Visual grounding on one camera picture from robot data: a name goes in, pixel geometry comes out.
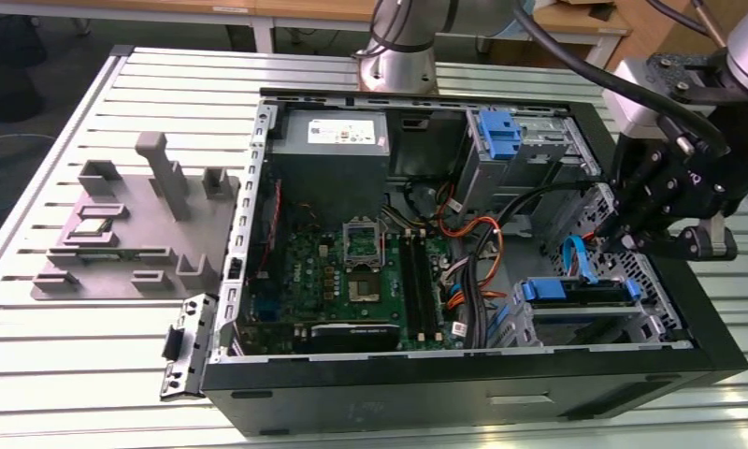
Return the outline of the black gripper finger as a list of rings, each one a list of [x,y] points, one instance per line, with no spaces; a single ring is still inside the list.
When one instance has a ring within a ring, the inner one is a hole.
[[[617,156],[610,174],[613,211],[596,230],[596,236],[604,239],[618,239],[638,230],[648,212],[645,187],[661,166],[660,150],[622,150]]]
[[[737,257],[737,244],[722,219],[700,220],[676,237],[666,231],[624,235],[621,245],[637,253],[686,261],[732,261]]]

